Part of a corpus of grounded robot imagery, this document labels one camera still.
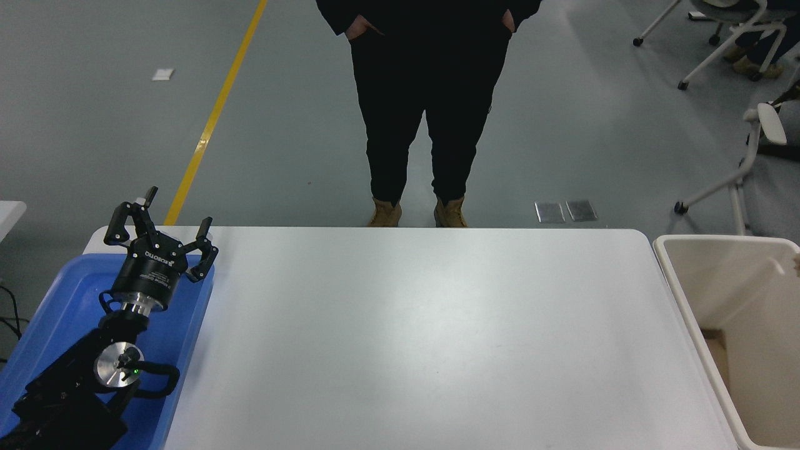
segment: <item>tan boot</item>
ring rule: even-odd
[[[464,215],[461,213],[461,205],[464,198],[450,200],[447,206],[442,204],[442,199],[436,198],[436,209],[434,209],[434,219],[437,227],[460,227],[467,228]]]
[[[730,48],[726,50],[725,53],[722,54],[722,59],[733,64],[734,62],[737,62],[739,59],[744,58],[744,56],[747,54],[748,51],[750,51],[751,48],[753,48],[753,46],[740,47],[734,44],[730,46]]]
[[[393,207],[392,202],[382,202],[375,197],[372,198],[372,201],[375,202],[375,213],[372,214],[372,219],[367,224],[368,227],[396,227],[400,223],[400,215],[402,215],[400,203]]]
[[[758,70],[761,69],[761,64],[756,64],[755,62],[750,61],[749,58],[744,57],[739,59],[733,65],[734,72],[737,74],[751,76],[753,74],[757,74]],[[778,64],[770,64],[766,67],[764,71],[764,78],[775,79],[783,73],[783,66],[779,66]]]

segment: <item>blue tray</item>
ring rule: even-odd
[[[190,266],[199,261],[199,255],[187,257]],[[58,273],[8,364],[0,372],[0,436],[19,423],[11,408],[25,392],[25,386],[67,348],[97,327],[105,314],[98,295],[111,288],[124,259],[124,255],[82,255],[72,259]],[[164,445],[206,314],[213,277],[213,268],[199,283],[191,283],[183,276],[170,308],[150,314],[150,326],[139,335],[136,345],[142,349],[145,360],[173,364],[180,369],[181,378],[172,394],[164,399],[130,401],[122,414],[128,433],[114,449],[156,450]],[[141,380],[142,388],[158,390],[166,377],[144,374]]]

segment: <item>white bin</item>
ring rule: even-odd
[[[738,446],[800,448],[800,247],[721,235],[653,246]],[[724,333],[730,392],[701,328]]]

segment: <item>yellow floor line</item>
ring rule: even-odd
[[[267,0],[260,0],[260,2],[258,2],[258,8],[256,8],[255,14],[253,14],[253,19],[250,20],[250,26],[247,27],[245,38],[242,40],[242,45],[239,46],[239,52],[237,52],[236,58],[234,58],[233,65],[230,66],[228,76],[225,78],[225,83],[222,84],[222,89],[219,91],[217,102],[214,104],[214,109],[211,110],[211,116],[209,116],[208,122],[206,122],[206,129],[203,130],[200,136],[200,142],[198,142],[197,147],[194,148],[194,155],[192,155],[192,159],[189,161],[189,166],[186,168],[186,173],[183,175],[183,180],[181,180],[181,185],[178,187],[178,192],[172,200],[172,206],[170,206],[170,210],[166,214],[164,225],[175,225],[175,222],[178,220],[178,215],[181,214],[181,208],[183,208],[183,203],[186,201],[186,196],[189,194],[189,188],[192,187],[192,182],[200,167],[202,157],[206,153],[206,147],[211,140],[211,135],[214,133],[214,128],[217,126],[219,115],[222,113],[222,108],[225,107],[230,88],[234,86],[239,67],[242,66],[242,61],[244,61],[245,54],[247,53],[247,47],[250,46],[250,41],[253,39],[255,29],[258,28],[258,23],[261,21],[266,2]]]

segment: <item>black cable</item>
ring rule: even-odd
[[[14,318],[17,320],[17,331],[22,330],[19,326],[19,310],[17,309],[17,297],[14,297],[14,293],[11,292],[8,289],[8,287],[0,286],[0,289],[8,292],[8,295],[11,295],[11,303],[14,304]]]
[[[112,312],[114,312],[114,310],[111,309],[111,306],[109,306],[109,304],[108,304],[108,303],[111,303],[111,300],[105,301],[103,299],[103,296],[105,294],[111,295],[111,291],[100,292],[100,295],[98,295],[98,301],[100,302],[100,306],[102,306],[102,310],[105,311],[106,314],[111,314]]]
[[[12,325],[11,322],[5,319],[0,319],[0,322],[4,323],[8,328],[11,329],[11,331],[14,332],[15,335],[17,335],[17,340],[22,338],[22,333],[17,328],[14,328],[14,325]]]

